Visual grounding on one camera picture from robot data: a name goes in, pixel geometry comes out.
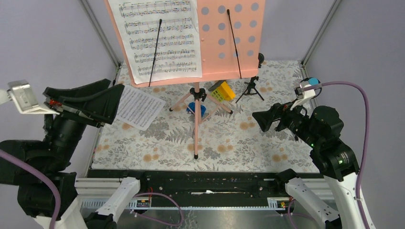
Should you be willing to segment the sheet music page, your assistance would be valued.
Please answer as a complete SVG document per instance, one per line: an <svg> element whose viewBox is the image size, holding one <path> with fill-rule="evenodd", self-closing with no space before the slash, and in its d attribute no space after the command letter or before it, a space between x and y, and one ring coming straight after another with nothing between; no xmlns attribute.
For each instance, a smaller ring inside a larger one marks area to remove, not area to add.
<svg viewBox="0 0 405 229"><path fill-rule="evenodd" d="M135 84L201 78L195 0L109 0Z"/></svg>
<svg viewBox="0 0 405 229"><path fill-rule="evenodd" d="M116 119L141 131L147 130L166 102L132 86L125 85Z"/></svg>

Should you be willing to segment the pink music stand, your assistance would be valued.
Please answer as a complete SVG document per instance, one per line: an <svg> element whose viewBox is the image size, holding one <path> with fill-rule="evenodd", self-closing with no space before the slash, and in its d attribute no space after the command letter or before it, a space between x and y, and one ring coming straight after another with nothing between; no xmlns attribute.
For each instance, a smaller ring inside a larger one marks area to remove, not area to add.
<svg viewBox="0 0 405 229"><path fill-rule="evenodd" d="M122 41L112 18L124 61ZM200 106L205 99L213 97L200 87L201 82L251 78L258 73L258 54L266 3L263 0L196 0L200 33L202 61L201 78L177 78L152 83L135 84L128 70L133 87L166 86L192 83L185 98L193 97L195 102L194 140L198 141L199 125L204 121Z"/></svg>

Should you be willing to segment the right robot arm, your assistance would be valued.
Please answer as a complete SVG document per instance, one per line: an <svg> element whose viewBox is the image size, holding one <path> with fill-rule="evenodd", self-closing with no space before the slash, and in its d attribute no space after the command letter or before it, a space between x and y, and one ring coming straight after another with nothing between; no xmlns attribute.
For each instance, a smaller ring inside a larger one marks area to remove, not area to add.
<svg viewBox="0 0 405 229"><path fill-rule="evenodd" d="M291 203L299 203L322 229L375 228L357 184L359 163L353 150L340 139L344 124L334 108L319 106L308 115L301 105L276 103L252 116L263 132L277 122L275 131L287 129L311 148L312 163L327 182L337 207L325 203L292 169L277 174L276 194L289 195Z"/></svg>

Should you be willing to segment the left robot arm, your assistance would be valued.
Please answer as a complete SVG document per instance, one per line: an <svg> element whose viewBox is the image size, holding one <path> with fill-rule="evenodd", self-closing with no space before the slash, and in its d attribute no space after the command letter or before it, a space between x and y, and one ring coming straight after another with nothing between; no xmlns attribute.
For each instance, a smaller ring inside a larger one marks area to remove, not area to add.
<svg viewBox="0 0 405 229"><path fill-rule="evenodd" d="M0 182L18 187L20 207L43 228L115 229L131 199L148 191L147 181L127 177L103 206L83 217L76 173L65 171L86 127L113 123L124 88L108 79L73 89L47 87L44 103L25 80L1 91L1 103L12 101L21 114L44 116L43 140L0 144Z"/></svg>

